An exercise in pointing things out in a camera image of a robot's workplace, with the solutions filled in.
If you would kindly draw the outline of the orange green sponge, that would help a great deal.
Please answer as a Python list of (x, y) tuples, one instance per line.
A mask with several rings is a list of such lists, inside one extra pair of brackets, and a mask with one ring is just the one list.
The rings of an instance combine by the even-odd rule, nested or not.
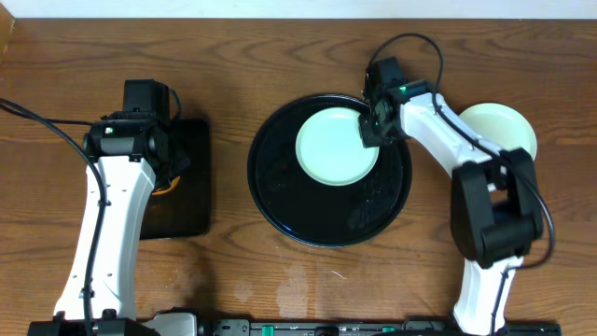
[(173, 180), (170, 182), (170, 185), (169, 185), (169, 186), (167, 186), (167, 187), (164, 187), (164, 188), (160, 188), (160, 189), (156, 189), (156, 190), (154, 190), (154, 191), (152, 192), (152, 194), (153, 194), (153, 195), (155, 195), (155, 196), (159, 196), (159, 195), (167, 194), (167, 193), (169, 193), (170, 191), (172, 191), (173, 189), (175, 189), (175, 188), (176, 188), (176, 186), (178, 185), (179, 181), (180, 181), (180, 177), (178, 176), (178, 177), (174, 178), (174, 179), (173, 179)]

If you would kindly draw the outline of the pale green plate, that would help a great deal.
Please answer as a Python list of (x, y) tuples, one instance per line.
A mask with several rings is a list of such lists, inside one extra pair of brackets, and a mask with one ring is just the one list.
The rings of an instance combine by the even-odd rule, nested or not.
[(295, 151), (302, 170), (332, 187), (365, 177), (379, 157), (378, 147), (365, 147), (359, 130), (360, 113), (329, 107), (309, 117), (298, 131)]
[(521, 147), (535, 160), (535, 131), (530, 122), (515, 109), (497, 103), (482, 103), (470, 106), (460, 114), (460, 119), (476, 133), (503, 149)]

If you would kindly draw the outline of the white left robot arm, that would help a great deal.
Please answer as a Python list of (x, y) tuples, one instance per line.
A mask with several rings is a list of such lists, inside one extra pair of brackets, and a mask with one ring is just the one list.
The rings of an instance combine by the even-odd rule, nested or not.
[(90, 159), (76, 255), (54, 308), (67, 320), (98, 320), (105, 311), (134, 319), (134, 271), (150, 194), (189, 165), (179, 125), (101, 120), (85, 134)]

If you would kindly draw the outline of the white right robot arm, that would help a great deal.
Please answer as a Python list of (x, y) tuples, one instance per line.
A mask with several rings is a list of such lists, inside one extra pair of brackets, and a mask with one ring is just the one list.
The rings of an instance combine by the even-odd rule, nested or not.
[(370, 106), (360, 119), (366, 145), (413, 138), (451, 177), (451, 234), (465, 257), (452, 310), (456, 326), (467, 335), (504, 330), (513, 277), (547, 219), (531, 154), (478, 134), (424, 80), (368, 80), (364, 97)]

